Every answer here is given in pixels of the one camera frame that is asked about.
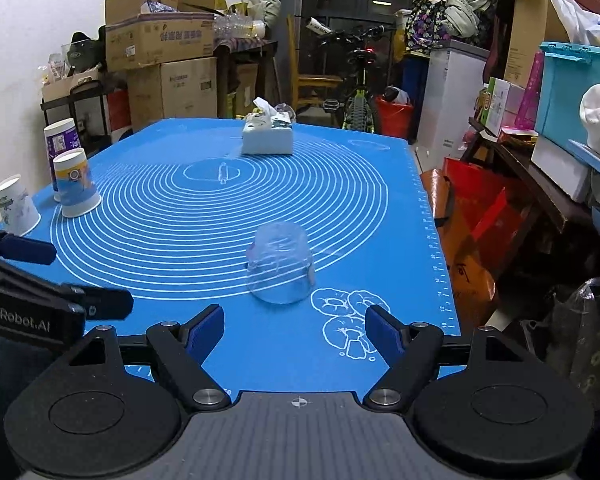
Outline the red shopping bag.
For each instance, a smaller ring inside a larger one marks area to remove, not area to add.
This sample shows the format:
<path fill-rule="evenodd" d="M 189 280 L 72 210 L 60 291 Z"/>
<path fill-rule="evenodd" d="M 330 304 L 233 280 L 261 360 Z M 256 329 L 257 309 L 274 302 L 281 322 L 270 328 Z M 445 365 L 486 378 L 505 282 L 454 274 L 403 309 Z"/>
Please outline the red shopping bag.
<path fill-rule="evenodd" d="M 440 237 L 463 334 L 486 324 L 498 307 L 496 278 L 532 217 L 521 180 L 445 159 L 420 175 Z"/>

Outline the white printed paper cup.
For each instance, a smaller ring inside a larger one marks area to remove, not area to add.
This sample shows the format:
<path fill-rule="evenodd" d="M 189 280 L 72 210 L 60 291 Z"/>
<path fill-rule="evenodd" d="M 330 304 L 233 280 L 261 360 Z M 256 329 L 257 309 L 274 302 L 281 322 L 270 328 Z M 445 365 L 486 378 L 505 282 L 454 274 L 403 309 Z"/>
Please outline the white printed paper cup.
<path fill-rule="evenodd" d="M 20 174 L 0 182 L 0 213 L 4 230 L 17 236 L 28 234 L 41 221 Z"/>

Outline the black metal shelf rack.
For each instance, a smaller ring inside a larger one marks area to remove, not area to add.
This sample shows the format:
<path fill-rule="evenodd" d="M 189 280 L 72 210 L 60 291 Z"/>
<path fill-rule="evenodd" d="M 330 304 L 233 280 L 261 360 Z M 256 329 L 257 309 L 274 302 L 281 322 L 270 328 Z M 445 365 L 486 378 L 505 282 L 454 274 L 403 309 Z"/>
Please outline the black metal shelf rack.
<path fill-rule="evenodd" d="M 134 133 L 125 73 L 101 73 L 92 68 L 46 82 L 41 93 L 45 125 L 72 118 L 88 157 Z"/>

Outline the clear plastic cup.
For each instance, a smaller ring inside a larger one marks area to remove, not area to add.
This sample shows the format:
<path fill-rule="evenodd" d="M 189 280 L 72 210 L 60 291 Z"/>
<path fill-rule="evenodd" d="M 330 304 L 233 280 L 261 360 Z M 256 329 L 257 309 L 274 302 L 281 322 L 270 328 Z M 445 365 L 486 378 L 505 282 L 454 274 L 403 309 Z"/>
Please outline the clear plastic cup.
<path fill-rule="evenodd" d="M 246 250 L 246 283 L 267 304 L 296 304 L 311 295 L 314 259 L 302 226 L 279 221 L 256 229 Z"/>

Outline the red plastic bucket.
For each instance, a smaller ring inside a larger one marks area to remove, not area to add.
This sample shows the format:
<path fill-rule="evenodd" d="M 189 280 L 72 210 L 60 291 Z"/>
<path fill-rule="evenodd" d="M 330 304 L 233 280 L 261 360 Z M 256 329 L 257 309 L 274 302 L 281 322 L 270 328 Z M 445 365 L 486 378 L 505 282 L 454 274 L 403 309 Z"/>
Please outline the red plastic bucket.
<path fill-rule="evenodd" d="M 376 106 L 380 117 L 380 133 L 406 140 L 410 131 L 414 114 L 414 106 L 387 102 L 381 96 L 376 98 Z"/>

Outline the upper cardboard box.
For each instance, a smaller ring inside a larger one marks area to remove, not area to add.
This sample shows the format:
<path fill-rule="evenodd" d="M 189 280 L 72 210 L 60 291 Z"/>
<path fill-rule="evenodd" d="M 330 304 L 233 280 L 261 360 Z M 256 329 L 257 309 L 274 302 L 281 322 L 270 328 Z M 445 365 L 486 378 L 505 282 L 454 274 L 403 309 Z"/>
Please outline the upper cardboard box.
<path fill-rule="evenodd" d="M 226 0 L 105 0 L 108 70 L 208 58 Z"/>

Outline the dark wooden side table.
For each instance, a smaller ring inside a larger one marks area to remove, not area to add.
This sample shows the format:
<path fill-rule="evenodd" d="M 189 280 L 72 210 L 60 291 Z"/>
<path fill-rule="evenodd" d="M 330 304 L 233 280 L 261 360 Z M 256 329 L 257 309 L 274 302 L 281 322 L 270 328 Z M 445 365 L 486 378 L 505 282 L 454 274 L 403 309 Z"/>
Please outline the dark wooden side table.
<path fill-rule="evenodd" d="M 591 208 L 574 202 L 539 170 L 528 148 L 498 142 L 475 118 L 469 118 L 468 125 L 475 139 L 462 159 L 521 180 L 538 211 L 532 229 L 543 235 L 543 248 L 556 270 L 569 281 L 600 278 L 600 233 Z"/>

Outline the blue silicone baking mat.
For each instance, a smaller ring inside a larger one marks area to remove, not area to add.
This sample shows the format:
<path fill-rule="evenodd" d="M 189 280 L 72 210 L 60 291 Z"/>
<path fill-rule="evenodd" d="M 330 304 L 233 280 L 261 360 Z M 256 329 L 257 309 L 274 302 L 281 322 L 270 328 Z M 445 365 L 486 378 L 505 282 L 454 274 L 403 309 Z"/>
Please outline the blue silicone baking mat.
<path fill-rule="evenodd" d="M 34 230 L 57 250 L 33 274 L 122 287 L 134 298 L 121 335 L 185 322 L 209 304 L 224 335 L 204 368 L 241 391 L 366 392 L 386 364 L 367 339 L 379 304 L 403 323 L 460 330 L 427 194 L 403 140 L 294 127 L 289 157 L 246 157 L 242 123 L 166 119 L 90 162 L 102 201 L 67 219 L 50 190 L 35 195 Z M 248 287 L 246 252 L 259 226 L 306 231 L 312 294 L 274 306 Z"/>

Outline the teal plastic storage bin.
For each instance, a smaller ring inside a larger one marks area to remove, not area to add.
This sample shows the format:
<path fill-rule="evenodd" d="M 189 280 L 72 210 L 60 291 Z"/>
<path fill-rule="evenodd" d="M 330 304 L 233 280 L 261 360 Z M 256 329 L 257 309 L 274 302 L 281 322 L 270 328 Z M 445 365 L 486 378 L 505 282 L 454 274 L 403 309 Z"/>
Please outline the teal plastic storage bin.
<path fill-rule="evenodd" d="M 580 103 L 600 84 L 600 47 L 543 41 L 540 49 L 544 66 L 535 131 L 569 151 L 570 140 L 586 143 Z"/>

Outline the blue yellow paper cup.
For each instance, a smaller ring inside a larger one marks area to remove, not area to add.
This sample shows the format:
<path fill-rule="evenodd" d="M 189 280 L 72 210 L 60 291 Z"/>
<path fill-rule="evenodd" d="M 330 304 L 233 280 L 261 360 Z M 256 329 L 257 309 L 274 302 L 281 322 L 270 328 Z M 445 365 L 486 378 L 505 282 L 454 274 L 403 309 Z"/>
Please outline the blue yellow paper cup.
<path fill-rule="evenodd" d="M 63 152 L 53 163 L 61 213 L 65 218 L 78 218 L 100 205 L 102 196 L 83 148 Z"/>

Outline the green white product box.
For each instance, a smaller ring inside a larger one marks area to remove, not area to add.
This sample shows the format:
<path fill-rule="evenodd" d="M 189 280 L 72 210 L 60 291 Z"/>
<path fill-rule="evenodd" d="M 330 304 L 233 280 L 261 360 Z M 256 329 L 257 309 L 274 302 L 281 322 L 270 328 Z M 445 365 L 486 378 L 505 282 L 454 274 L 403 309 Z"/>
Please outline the green white product box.
<path fill-rule="evenodd" d="M 482 113 L 482 124 L 497 136 L 506 112 L 510 83 L 503 79 L 490 78 L 486 109 Z"/>

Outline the purple paper cup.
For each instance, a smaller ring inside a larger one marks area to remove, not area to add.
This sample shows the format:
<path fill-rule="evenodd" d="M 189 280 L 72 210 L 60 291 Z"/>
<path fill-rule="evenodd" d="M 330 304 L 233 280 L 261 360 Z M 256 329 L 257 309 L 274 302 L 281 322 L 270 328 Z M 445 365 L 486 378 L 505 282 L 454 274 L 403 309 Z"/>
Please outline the purple paper cup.
<path fill-rule="evenodd" d="M 46 143 L 48 168 L 50 168 L 50 177 L 52 178 L 54 200 L 58 202 L 59 192 L 55 174 L 54 159 L 56 156 L 66 151 L 79 148 L 81 146 L 76 122 L 73 118 L 61 119 L 59 122 L 53 122 L 43 130 Z"/>

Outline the bicycle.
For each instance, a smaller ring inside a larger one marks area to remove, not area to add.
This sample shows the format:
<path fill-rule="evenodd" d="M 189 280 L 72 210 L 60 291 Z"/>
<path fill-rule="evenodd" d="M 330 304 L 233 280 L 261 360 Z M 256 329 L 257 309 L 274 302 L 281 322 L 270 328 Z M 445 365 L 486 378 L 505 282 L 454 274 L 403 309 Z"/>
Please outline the bicycle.
<path fill-rule="evenodd" d="M 318 47 L 338 46 L 343 52 L 341 81 L 322 104 L 325 113 L 343 130 L 381 134 L 381 121 L 370 74 L 378 67 L 378 55 L 368 43 L 381 40 L 388 27 L 379 24 L 362 32 L 344 32 L 327 27 L 315 18 L 306 20 L 306 29 L 320 40 Z"/>

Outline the lower cardboard box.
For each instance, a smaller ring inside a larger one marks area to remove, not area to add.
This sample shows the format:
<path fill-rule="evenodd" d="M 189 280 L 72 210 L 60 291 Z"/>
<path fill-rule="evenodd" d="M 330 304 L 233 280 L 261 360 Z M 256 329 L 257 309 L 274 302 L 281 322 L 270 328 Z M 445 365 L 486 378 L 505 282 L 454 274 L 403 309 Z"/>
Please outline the lower cardboard box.
<path fill-rule="evenodd" d="M 217 118 L 216 58 L 192 58 L 129 70 L 135 132 L 166 118 Z"/>

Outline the tall brown cardboard box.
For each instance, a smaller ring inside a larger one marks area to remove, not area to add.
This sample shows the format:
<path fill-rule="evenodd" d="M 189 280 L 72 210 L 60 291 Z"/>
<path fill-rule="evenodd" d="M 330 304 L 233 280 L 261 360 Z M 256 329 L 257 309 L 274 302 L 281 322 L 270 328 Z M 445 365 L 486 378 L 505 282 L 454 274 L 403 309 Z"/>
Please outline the tall brown cardboard box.
<path fill-rule="evenodd" d="M 525 87 L 544 41 L 569 41 L 550 0 L 516 0 L 504 79 Z"/>

